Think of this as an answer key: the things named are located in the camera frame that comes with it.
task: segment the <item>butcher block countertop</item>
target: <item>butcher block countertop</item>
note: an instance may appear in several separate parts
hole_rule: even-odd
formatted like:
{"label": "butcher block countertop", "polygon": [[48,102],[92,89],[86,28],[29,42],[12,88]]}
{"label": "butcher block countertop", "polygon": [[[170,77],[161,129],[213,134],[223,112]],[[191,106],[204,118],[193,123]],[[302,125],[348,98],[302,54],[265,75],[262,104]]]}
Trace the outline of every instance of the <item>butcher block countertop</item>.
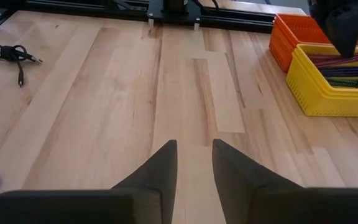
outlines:
{"label": "butcher block countertop", "polygon": [[[221,1],[222,7],[303,14]],[[109,189],[178,141],[173,223],[225,223],[212,141],[305,187],[358,187],[358,118],[303,114],[270,34],[19,11],[0,44],[44,63],[0,61],[0,193]]]}

